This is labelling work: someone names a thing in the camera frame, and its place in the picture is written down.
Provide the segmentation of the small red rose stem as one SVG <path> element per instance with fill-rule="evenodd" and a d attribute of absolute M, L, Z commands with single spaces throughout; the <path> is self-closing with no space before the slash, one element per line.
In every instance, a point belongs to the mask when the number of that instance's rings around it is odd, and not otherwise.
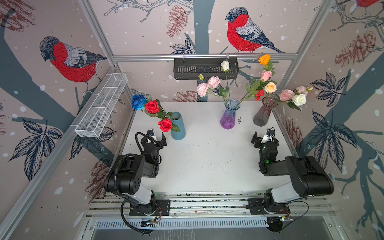
<path fill-rule="evenodd" d="M 174 131 L 174 132 L 180 131 L 180 128 L 176 124 L 173 124 L 172 121 L 167 118 L 159 121 L 158 125 L 160 129 L 165 133 L 168 133 L 169 131 Z"/>

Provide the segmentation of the pink carnation stem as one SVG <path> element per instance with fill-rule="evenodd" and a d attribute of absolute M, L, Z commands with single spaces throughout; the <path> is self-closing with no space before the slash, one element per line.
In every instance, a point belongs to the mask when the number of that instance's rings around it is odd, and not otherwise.
<path fill-rule="evenodd" d="M 313 87 L 305 87 L 305 86 L 299 86 L 294 90 L 283 90 L 282 93 L 280 94 L 280 101 L 282 102 L 288 102 L 289 100 L 292 99 L 294 95 L 299 95 L 299 94 L 308 94 L 313 91 Z"/>

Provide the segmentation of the white rose stem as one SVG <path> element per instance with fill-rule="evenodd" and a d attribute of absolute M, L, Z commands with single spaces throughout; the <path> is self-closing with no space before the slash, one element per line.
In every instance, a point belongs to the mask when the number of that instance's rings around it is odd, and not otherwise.
<path fill-rule="evenodd" d="M 301 110 L 300 106 L 307 102 L 306 94 L 294 95 L 291 100 L 288 101 L 288 107 L 291 109 Z"/>
<path fill-rule="evenodd" d="M 229 80 L 228 80 L 228 72 L 230 70 L 230 63 L 228 60 L 225 60 L 221 63 L 221 67 L 222 67 L 222 71 L 225 73 L 225 77 L 226 77 L 226 84 L 227 84 L 227 87 L 223 90 L 223 92 L 225 92 L 225 96 L 226 97 L 229 97 L 230 101 L 232 100 L 231 98 L 231 94 L 230 94 L 230 84 L 229 84 Z"/>

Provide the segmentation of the single pink rose stem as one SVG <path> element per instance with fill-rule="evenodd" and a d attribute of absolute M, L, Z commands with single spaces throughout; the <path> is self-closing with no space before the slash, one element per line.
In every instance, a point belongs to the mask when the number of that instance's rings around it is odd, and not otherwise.
<path fill-rule="evenodd" d="M 277 85 L 271 80 L 272 71 L 263 71 L 259 80 L 253 79 L 251 84 L 246 85 L 246 97 L 260 99 L 266 94 L 275 93 Z"/>

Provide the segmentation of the blue purple glass vase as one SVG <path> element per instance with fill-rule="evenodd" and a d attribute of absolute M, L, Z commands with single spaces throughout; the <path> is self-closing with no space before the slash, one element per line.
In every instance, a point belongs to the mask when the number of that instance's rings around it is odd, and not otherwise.
<path fill-rule="evenodd" d="M 225 112 L 221 118 L 221 127 L 225 130 L 230 130 L 236 123 L 236 111 L 241 107 L 241 104 L 237 100 L 225 101 Z"/>

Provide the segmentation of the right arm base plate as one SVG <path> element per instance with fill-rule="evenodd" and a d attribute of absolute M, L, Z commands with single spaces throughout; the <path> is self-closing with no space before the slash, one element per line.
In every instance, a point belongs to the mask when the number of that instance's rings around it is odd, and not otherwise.
<path fill-rule="evenodd" d="M 288 204 L 275 203 L 273 200 L 255 198 L 248 199 L 247 209 L 251 215 L 290 215 L 291 211 Z"/>

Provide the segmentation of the teal ceramic vase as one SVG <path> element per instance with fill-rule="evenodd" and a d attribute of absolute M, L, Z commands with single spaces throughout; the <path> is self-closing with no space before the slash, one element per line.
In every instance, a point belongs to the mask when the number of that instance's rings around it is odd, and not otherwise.
<path fill-rule="evenodd" d="M 171 122 L 173 124 L 172 138 L 177 141 L 182 140 L 186 136 L 186 130 L 181 113 L 173 112 Z"/>

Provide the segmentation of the orange rose stem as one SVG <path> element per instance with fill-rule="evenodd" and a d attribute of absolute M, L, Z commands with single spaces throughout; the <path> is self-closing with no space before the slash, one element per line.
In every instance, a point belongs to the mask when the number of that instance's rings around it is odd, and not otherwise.
<path fill-rule="evenodd" d="M 264 92 L 266 94 L 273 94 L 277 90 L 277 85 L 272 81 L 272 77 L 275 75 L 275 72 L 271 56 L 261 56 L 259 58 L 259 63 L 264 67 L 260 77 L 261 86 L 264 88 Z"/>

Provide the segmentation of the mauve glass vase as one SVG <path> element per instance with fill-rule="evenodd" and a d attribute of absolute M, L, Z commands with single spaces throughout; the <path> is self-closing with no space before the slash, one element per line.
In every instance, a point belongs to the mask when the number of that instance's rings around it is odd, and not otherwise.
<path fill-rule="evenodd" d="M 263 98 L 262 103 L 262 107 L 253 118 L 254 124 L 259 127 L 264 127 L 268 123 L 272 110 L 278 105 L 277 101 L 271 97 Z"/>

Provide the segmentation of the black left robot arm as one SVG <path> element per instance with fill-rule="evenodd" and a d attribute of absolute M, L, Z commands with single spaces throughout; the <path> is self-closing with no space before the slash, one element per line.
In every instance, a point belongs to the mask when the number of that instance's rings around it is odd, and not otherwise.
<path fill-rule="evenodd" d="M 142 184 L 142 178 L 157 177 L 162 162 L 160 150 L 167 145 L 167 140 L 162 135 L 161 140 L 157 141 L 153 131 L 147 131 L 146 134 L 137 132 L 135 141 L 140 154 L 118 156 L 106 177 L 104 189 L 124 199 L 125 204 L 130 204 L 129 216 L 159 217 L 169 201 L 156 200 L 154 191 Z"/>

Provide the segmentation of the blue rose stem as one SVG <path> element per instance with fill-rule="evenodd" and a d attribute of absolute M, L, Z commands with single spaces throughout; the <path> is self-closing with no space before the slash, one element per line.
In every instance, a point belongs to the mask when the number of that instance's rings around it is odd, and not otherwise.
<path fill-rule="evenodd" d="M 147 98 L 144 95 L 134 95 L 132 97 L 132 108 L 136 111 L 142 110 L 147 103 Z"/>

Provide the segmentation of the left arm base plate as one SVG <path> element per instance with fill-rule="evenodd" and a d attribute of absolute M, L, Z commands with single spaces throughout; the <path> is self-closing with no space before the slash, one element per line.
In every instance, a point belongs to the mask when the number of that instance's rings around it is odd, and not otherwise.
<path fill-rule="evenodd" d="M 160 217 L 168 216 L 170 214 L 171 201 L 170 200 L 156 200 L 147 205 L 132 205 L 130 208 L 130 217 Z"/>

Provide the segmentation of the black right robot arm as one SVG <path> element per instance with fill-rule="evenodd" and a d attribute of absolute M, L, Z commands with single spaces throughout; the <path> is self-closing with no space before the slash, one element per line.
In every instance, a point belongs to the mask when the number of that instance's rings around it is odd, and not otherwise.
<path fill-rule="evenodd" d="M 262 199 L 248 199 L 252 215 L 289 215 L 289 203 L 334 192 L 332 180 L 314 157 L 277 159 L 279 141 L 274 129 L 267 129 L 263 137 L 254 133 L 251 144 L 259 150 L 259 168 L 265 177 L 290 177 L 288 183 L 268 189 Z"/>

